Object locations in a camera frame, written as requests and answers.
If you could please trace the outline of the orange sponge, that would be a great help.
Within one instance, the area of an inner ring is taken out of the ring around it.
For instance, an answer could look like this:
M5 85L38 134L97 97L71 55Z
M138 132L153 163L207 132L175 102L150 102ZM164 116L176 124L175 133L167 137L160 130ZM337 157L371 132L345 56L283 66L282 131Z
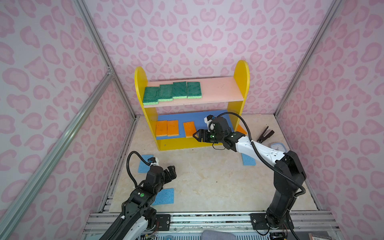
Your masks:
M156 137L166 137L168 135L168 121L156 122Z
M179 122L177 120L167 121L167 136L179 136Z
M185 122L183 123L183 127L186 138L192 138L194 133L197 131L194 122Z
M248 132L241 125L238 125L237 132L242 133L244 135L248 134Z

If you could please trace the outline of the green sponge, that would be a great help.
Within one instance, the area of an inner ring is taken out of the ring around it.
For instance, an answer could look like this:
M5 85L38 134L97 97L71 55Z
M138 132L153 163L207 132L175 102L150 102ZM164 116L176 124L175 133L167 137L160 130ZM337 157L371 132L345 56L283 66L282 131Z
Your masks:
M187 82L174 82L172 88L173 99L186 99L187 94Z
M173 85L160 85L159 86L159 94L158 94L159 102L170 102L173 100Z
M188 99L201 99L202 90L200 82L187 82L187 98Z
M159 87L146 87L143 96L143 105L157 105L159 103Z

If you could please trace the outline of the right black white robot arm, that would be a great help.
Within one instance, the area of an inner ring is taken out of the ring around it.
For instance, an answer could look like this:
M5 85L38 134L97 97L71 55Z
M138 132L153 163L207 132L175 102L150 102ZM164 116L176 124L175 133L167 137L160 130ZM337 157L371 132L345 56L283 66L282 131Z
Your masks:
M307 192L303 186L307 176L298 155L293 151L277 151L254 141L246 121L236 113L233 113L233 116L243 123L247 133L234 132L225 115L227 113L216 117L207 116L205 118L207 128L193 133L193 138L202 143L222 144L225 149L247 155L272 170L275 194L262 223L269 230L287 225L292 231L290 212L298 197Z

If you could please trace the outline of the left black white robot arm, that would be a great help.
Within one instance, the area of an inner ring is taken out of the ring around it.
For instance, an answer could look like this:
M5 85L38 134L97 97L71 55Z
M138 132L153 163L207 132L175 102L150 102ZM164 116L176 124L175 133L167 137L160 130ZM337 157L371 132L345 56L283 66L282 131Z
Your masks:
M157 211L151 207L164 185L176 179L175 166L151 166L141 186L122 203L121 213L101 237L102 240L136 240L156 225Z

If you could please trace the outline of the yellow shelf with coloured boards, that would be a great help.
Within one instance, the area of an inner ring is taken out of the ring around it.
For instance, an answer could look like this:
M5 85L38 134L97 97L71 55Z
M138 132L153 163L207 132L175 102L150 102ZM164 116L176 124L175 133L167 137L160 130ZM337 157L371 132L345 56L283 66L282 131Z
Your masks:
M227 111L241 115L243 113L250 88L250 69L246 61L240 60L236 64L235 73L232 77L191 79L191 82L201 83L202 98L176 99L169 102L160 102L157 105L143 104L145 88L170 85L176 83L177 81L149 82L145 70L142 67L136 68L134 79L137 97L156 146L159 151L169 151L208 147L209 144L199 143L193 138L156 137L156 126L158 121L157 108L227 103Z

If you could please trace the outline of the orange sponge beside shelf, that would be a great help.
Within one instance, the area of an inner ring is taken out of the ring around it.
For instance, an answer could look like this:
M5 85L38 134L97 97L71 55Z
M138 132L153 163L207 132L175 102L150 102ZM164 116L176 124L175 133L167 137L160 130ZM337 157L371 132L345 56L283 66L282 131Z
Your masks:
M238 125L237 132L242 133L244 135L248 134L248 132L241 125Z

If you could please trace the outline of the blue sponge front left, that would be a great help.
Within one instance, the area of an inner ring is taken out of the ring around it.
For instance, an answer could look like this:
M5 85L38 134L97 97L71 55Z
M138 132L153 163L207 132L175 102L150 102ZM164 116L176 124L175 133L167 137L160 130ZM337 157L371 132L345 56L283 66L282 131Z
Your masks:
M163 189L161 190L153 202L153 206L157 205L169 205L174 203L175 192L174 189Z

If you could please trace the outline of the blue sponge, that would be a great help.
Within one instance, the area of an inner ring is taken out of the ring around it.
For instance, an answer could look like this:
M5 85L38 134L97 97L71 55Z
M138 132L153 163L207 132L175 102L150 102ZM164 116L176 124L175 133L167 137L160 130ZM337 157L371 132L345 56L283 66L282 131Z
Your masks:
M148 162L150 158L152 158L153 155L142 155L142 158L145 160L145 162ZM150 167L146 165L144 162L140 161L138 173L139 174L146 174L150 170Z
M246 154L241 154L244 166L255 166L256 160Z
M157 205L169 205L174 203L175 192L174 189L163 189L161 190L153 202L153 206Z

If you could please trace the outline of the blue sponge far left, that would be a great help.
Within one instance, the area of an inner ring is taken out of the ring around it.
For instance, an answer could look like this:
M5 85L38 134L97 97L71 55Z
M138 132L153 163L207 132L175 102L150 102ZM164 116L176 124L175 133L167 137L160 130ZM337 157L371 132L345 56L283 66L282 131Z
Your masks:
M148 162L150 158L152 158L153 155L142 155L142 158L145 160L145 162ZM139 174L146 174L150 170L150 167L146 165L144 162L140 161L138 173Z

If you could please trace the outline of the blue sponge right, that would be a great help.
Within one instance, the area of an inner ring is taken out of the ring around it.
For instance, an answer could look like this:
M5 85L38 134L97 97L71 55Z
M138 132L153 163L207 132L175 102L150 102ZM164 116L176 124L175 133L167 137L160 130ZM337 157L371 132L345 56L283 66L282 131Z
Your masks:
M256 160L246 154L241 154L244 166L255 166Z

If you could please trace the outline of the black clip tool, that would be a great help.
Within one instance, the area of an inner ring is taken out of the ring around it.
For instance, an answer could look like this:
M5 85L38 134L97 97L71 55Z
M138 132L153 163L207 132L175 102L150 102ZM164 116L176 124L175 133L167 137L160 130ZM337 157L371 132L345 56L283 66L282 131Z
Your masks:
M263 143L265 140L267 140L268 138L270 138L271 136L273 136L275 133L274 130L271 130L269 129L269 126L267 126L264 131L261 133L261 135L259 136L259 138L257 139L257 142L258 143Z

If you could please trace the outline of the small blue white clock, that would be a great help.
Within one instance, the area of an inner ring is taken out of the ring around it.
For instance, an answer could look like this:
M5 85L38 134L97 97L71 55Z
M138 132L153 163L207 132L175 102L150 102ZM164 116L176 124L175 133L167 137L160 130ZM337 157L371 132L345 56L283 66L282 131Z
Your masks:
M274 149L276 151L280 151L280 152L287 152L288 151L283 143L273 143L270 145L270 148Z

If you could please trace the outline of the left aluminium frame beam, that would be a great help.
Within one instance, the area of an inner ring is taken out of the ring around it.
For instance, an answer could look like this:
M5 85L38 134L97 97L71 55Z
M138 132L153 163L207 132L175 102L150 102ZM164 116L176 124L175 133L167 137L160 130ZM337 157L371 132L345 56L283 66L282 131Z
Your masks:
M108 88L114 77L114 71L109 70L103 80L95 88L83 106L80 108L76 116L70 122L61 137L52 146L49 153L43 159L34 174L25 184L19 195L10 205L9 209L1 220L1 239L10 238L20 221L26 214L30 205L33 203L38 193L52 174L54 168L61 160L68 147L74 140L77 133L93 111L95 105L102 97L104 91Z

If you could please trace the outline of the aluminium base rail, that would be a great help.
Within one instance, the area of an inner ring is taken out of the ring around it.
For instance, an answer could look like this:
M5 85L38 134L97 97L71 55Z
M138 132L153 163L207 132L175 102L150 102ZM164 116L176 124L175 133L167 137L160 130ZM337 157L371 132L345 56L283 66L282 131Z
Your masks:
M325 233L335 240L344 237L329 211L291 211L290 221L273 229L267 226L265 212L160 212L157 234L192 234L205 230L228 233L266 233L289 231Z

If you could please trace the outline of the right aluminium frame post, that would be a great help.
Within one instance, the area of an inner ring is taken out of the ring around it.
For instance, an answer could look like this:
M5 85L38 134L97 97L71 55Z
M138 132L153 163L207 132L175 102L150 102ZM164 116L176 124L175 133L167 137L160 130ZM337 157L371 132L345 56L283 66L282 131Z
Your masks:
M320 45L322 39L327 33L328 29L332 25L335 18L338 16L340 10L343 8L345 1L342 0L333 0L329 9L327 10L325 17L323 18L317 32L314 34L313 39L310 41L309 47L305 52L303 59L300 61L300 64L292 77L291 82L289 83L281 102L279 103L274 116L277 118L282 112L283 108L289 100L290 95L294 91L296 85L298 84L301 76L303 75L304 70L311 61L312 56L315 54L318 46Z

